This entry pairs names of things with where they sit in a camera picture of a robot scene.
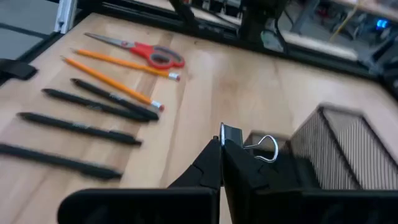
blue light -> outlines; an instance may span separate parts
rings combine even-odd
[[[386,28],[387,25],[388,25],[388,21],[385,21],[382,19],[377,21],[377,28]]]

wooden tabletop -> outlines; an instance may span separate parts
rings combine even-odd
[[[181,74],[181,82],[72,53],[70,47],[145,63],[84,32],[176,50],[187,62],[183,69],[174,70]],[[46,97],[41,89],[56,88],[101,101],[75,88],[70,78],[113,90],[67,65],[61,55],[95,67],[163,103],[160,120],[138,124]],[[34,78],[9,80],[0,87],[0,141],[104,164],[124,171],[124,175],[120,182],[102,182],[65,169],[0,156],[1,223],[56,223],[61,200],[79,189],[166,187],[218,134],[221,122],[241,128],[244,138],[252,129],[291,135],[323,101],[363,110],[398,159],[395,101],[379,85],[347,75],[98,14],[89,15],[31,64],[39,69]],[[131,147],[27,123],[16,117],[21,111],[129,132],[144,143]],[[221,204],[221,223],[230,223],[224,195]]]

yellow pencil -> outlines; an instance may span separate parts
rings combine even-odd
[[[91,52],[89,50],[83,50],[83,49],[80,49],[80,50],[72,49],[72,50],[75,53],[80,54],[80,55],[92,57],[92,58],[95,58],[95,59],[104,60],[106,62],[115,63],[115,64],[122,65],[122,66],[125,66],[125,67],[128,67],[128,68],[135,68],[135,69],[143,70],[143,71],[146,71],[146,72],[149,72],[149,73],[152,73],[152,74],[164,77],[164,78],[169,78],[169,79],[172,79],[172,80],[176,80],[178,82],[180,81],[180,76],[177,73],[174,73],[174,72],[170,72],[169,73],[169,72],[166,72],[166,71],[161,71],[161,70],[158,70],[156,68],[148,67],[146,65],[140,65],[138,63],[129,62],[127,60],[122,60],[122,59],[110,57],[110,56],[107,56],[105,54]]]
[[[72,60],[70,58],[66,58],[66,57],[62,57],[62,58],[64,59],[64,61],[66,61],[66,63],[68,63],[76,68],[79,68],[80,70],[88,73],[89,75],[94,76],[95,78],[101,80],[102,82],[105,82],[106,84],[108,84],[114,88],[117,88],[118,90],[120,90],[124,93],[127,93],[128,95],[137,99],[138,101],[145,103],[147,105],[152,105],[152,106],[158,108],[159,111],[164,110],[164,105],[162,105],[161,103],[151,100],[150,98],[128,88],[127,86],[123,85],[122,83],[119,83],[118,81],[113,80],[110,77],[107,77],[106,75],[102,74],[101,72],[98,72],[95,69],[87,67],[86,65],[83,65],[82,63]]]

mesh pencil holder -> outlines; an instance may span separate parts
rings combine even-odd
[[[245,145],[258,142],[263,135],[266,133],[252,132]],[[320,105],[289,139],[274,137],[280,156],[269,165],[290,179],[287,188],[398,189],[396,162],[359,112]],[[267,144],[250,153],[272,154]]]

pen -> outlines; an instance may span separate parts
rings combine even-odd
[[[52,126],[56,128],[66,129],[69,131],[74,131],[76,133],[88,134],[91,136],[96,136],[100,138],[110,139],[116,142],[121,142],[125,144],[132,145],[141,145],[140,141],[136,141],[136,139],[130,134],[124,134],[117,131],[108,131],[101,130],[97,128],[92,128],[85,124],[76,123],[73,121],[63,121],[57,118],[51,118],[41,114],[35,113],[18,113],[19,117],[24,120],[44,124],[47,126]]]
[[[85,106],[89,109],[93,110],[98,110],[98,111],[103,111],[105,113],[110,113],[110,114],[115,114],[118,116],[122,116],[124,118],[128,119],[133,119],[134,121],[141,121],[141,122],[148,122],[149,119],[139,115],[135,114],[132,111],[127,111],[127,110],[122,110],[119,108],[113,108],[112,106],[108,106],[102,103],[98,103],[95,101],[91,101],[76,95],[72,95],[69,93],[65,93],[59,90],[53,90],[53,89],[43,89],[42,90],[44,93],[46,93],[48,96],[54,97],[59,100],[75,103],[78,105]]]
[[[87,91],[89,91],[91,93],[94,93],[94,94],[96,94],[98,96],[101,96],[101,97],[103,97],[103,98],[105,98],[105,99],[107,99],[109,101],[117,103],[117,104],[119,104],[119,105],[121,105],[121,106],[123,106],[123,107],[125,107],[125,108],[127,108],[129,110],[131,110],[131,111],[135,111],[135,112],[145,116],[146,118],[153,119],[153,120],[156,120],[156,121],[159,120],[159,116],[157,115],[157,113],[155,113],[153,111],[150,111],[150,110],[148,110],[148,109],[146,109],[146,108],[144,108],[142,106],[138,106],[138,105],[135,105],[135,104],[133,104],[131,102],[128,102],[127,100],[121,98],[120,96],[118,96],[118,95],[116,95],[114,93],[110,93],[108,91],[102,90],[102,89],[98,88],[97,86],[94,86],[94,85],[92,85],[92,84],[90,84],[88,82],[85,82],[83,80],[80,80],[78,78],[71,78],[70,80],[76,86],[78,86],[78,87],[80,87],[80,88],[82,88],[84,90],[87,90]]]
[[[122,177],[122,174],[120,172],[112,170],[105,166],[89,164],[83,161],[73,160],[55,154],[37,152],[35,150],[26,149],[19,146],[0,144],[0,154],[6,154],[9,156],[15,156],[18,158],[42,162],[45,164],[66,167],[71,170],[77,170],[84,175],[97,177],[103,180],[120,179]]]

